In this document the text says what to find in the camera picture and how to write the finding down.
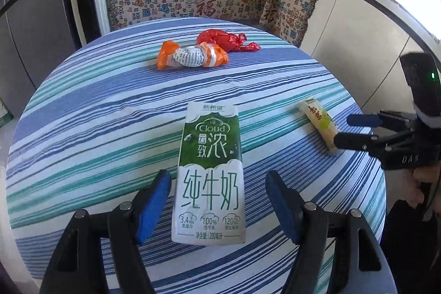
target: human hand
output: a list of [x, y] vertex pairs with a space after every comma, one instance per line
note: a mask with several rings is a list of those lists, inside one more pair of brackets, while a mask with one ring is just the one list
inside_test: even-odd
[[[415, 170], [404, 170], [407, 187], [406, 201], [409, 206], [415, 208], [418, 204], [424, 202], [424, 194], [418, 188], [420, 182], [436, 183], [440, 175], [441, 164], [437, 163], [433, 166], [424, 166], [415, 168]], [[432, 202], [433, 209], [436, 213], [441, 213], [441, 189], [438, 188]]]

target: milk carton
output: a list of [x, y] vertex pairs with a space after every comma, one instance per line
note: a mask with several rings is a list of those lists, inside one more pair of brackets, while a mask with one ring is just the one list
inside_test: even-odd
[[235, 105], [187, 107], [171, 224], [177, 243], [245, 243], [245, 195]]

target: small snack stick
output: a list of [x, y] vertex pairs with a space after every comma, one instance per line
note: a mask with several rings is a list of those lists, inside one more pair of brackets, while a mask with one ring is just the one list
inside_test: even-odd
[[180, 48], [171, 40], [162, 43], [157, 57], [158, 69], [166, 66], [180, 68], [182, 66], [205, 68], [228, 64], [227, 53], [217, 44], [202, 42], [199, 45]]
[[312, 124], [316, 127], [326, 145], [329, 148], [329, 155], [335, 156], [340, 153], [340, 149], [334, 145], [334, 136], [340, 132], [335, 122], [323, 108], [323, 106], [314, 98], [305, 99], [297, 104]]

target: orange candy wrapper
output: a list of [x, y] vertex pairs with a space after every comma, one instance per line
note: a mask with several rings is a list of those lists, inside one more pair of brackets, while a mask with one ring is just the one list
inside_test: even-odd
[[217, 44], [202, 42], [191, 47], [181, 48], [177, 43], [167, 40], [162, 43], [157, 57], [158, 69], [166, 66], [181, 68], [183, 66], [211, 68], [228, 64], [228, 55]]

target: round table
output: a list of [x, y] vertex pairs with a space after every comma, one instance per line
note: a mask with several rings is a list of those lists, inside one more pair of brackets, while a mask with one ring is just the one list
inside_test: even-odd
[[[209, 28], [245, 33], [262, 49], [230, 53], [230, 63], [218, 68], [156, 69], [162, 42], [193, 45]], [[158, 170], [176, 176], [190, 100], [239, 107], [246, 243], [173, 243], [172, 185], [154, 236], [140, 247], [158, 293], [276, 293], [282, 288], [297, 247], [285, 237], [265, 193], [265, 173], [272, 169], [306, 201], [328, 211], [359, 208], [379, 238], [385, 214], [380, 163], [361, 152], [327, 156], [320, 135], [296, 107], [308, 96], [320, 101], [342, 131], [360, 131], [345, 121], [360, 113], [359, 107], [325, 67], [284, 40], [245, 25], [152, 20], [80, 49], [35, 92], [10, 148], [8, 212], [32, 277], [43, 278], [75, 210], [109, 211], [130, 201]], [[333, 245], [329, 239], [317, 292], [326, 290]], [[118, 292], [108, 240], [102, 240], [102, 248], [109, 288]]]

